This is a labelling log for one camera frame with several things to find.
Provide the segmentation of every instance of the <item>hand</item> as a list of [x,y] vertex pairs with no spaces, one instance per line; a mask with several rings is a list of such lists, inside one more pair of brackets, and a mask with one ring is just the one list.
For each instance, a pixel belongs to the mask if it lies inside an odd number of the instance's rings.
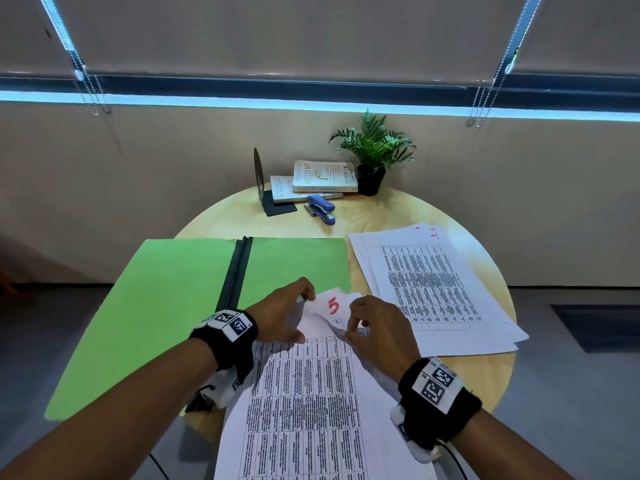
[[[369,335],[359,334],[360,321],[369,326]],[[363,296],[352,302],[345,338],[396,383],[420,359],[409,320],[397,306],[375,296]]]
[[287,314],[296,304],[299,296],[311,301],[316,299],[314,286],[306,278],[300,278],[296,282],[278,288],[246,309],[258,325],[258,341],[305,343],[305,336],[300,330],[291,330],[287,327]]

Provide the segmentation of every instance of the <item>blue stapler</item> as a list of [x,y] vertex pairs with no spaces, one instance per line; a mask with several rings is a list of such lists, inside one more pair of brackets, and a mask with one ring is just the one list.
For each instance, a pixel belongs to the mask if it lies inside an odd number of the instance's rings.
[[308,205],[305,205],[305,210],[313,217],[320,217],[322,222],[327,225],[335,224],[335,217],[333,217],[329,212],[335,210],[335,205],[331,202],[323,199],[320,195],[313,194],[307,197]]

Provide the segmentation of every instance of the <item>beige wall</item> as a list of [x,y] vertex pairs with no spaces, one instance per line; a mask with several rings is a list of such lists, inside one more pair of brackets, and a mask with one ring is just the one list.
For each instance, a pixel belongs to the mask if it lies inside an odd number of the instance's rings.
[[[347,112],[0,104],[0,263],[20,281],[114,282],[144,239],[298,158],[338,159]],[[473,233],[511,285],[640,286],[640,126],[389,115],[418,161],[387,183]]]

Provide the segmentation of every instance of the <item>red number 5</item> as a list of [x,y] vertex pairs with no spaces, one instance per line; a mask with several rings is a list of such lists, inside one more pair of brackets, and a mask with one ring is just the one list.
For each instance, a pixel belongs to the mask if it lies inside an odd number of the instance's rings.
[[329,310],[331,310],[331,312],[329,312],[330,315],[333,315],[334,313],[336,313],[338,310],[340,309],[340,303],[338,303],[335,300],[335,297],[331,298],[329,300]]

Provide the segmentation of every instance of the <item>roller blind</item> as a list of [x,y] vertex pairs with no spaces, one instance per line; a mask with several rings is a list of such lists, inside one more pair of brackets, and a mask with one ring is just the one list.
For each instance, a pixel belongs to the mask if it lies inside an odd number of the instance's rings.
[[640,0],[542,0],[512,72],[640,75]]
[[95,73],[489,84],[525,0],[56,0]]
[[40,0],[2,0],[0,7],[0,77],[73,74]]

